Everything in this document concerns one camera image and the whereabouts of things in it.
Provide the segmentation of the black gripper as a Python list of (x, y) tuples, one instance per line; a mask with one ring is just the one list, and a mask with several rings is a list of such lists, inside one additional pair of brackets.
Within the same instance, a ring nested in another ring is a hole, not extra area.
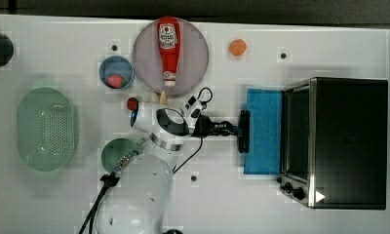
[(209, 136), (238, 136), (240, 134), (239, 129), (226, 130), (227, 128), (238, 128), (236, 124), (232, 124), (228, 121), (213, 122), (208, 116), (201, 115), (195, 125), (195, 130), (192, 134), (193, 137), (205, 138)]

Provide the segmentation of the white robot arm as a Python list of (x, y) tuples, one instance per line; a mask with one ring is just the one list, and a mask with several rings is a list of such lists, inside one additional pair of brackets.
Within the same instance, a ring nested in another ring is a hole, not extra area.
[(116, 162), (101, 178), (103, 187), (87, 234), (163, 234), (162, 222), (185, 142), (246, 132), (242, 125), (214, 122), (203, 115), (206, 105), (197, 100), (182, 108), (154, 102), (128, 106), (131, 127), (146, 137), (128, 150), (120, 149), (115, 141), (103, 149), (102, 157)]

